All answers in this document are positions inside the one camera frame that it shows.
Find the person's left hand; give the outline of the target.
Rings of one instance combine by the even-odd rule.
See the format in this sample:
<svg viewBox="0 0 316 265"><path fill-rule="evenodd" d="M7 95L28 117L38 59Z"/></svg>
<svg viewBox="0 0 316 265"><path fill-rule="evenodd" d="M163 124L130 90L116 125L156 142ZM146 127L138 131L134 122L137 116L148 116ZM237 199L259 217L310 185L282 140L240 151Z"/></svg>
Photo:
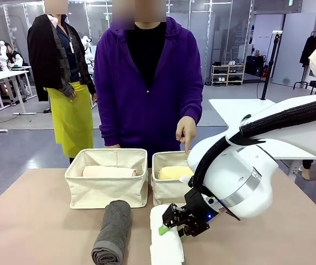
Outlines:
<svg viewBox="0 0 316 265"><path fill-rule="evenodd" d="M195 120L190 116L183 116L176 129L176 140L185 146L185 153L189 152L191 141L196 137L197 127Z"/></svg>

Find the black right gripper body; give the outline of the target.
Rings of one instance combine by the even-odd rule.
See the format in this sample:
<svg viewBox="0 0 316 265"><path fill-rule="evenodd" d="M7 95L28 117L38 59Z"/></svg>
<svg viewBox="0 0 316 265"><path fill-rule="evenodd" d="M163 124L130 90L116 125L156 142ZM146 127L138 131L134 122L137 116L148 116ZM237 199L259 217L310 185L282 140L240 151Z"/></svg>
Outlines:
<svg viewBox="0 0 316 265"><path fill-rule="evenodd" d="M203 195L194 188L189 190L184 198L186 202L184 206L184 218L186 220L210 221L219 214L218 211L214 210L206 202Z"/></svg>

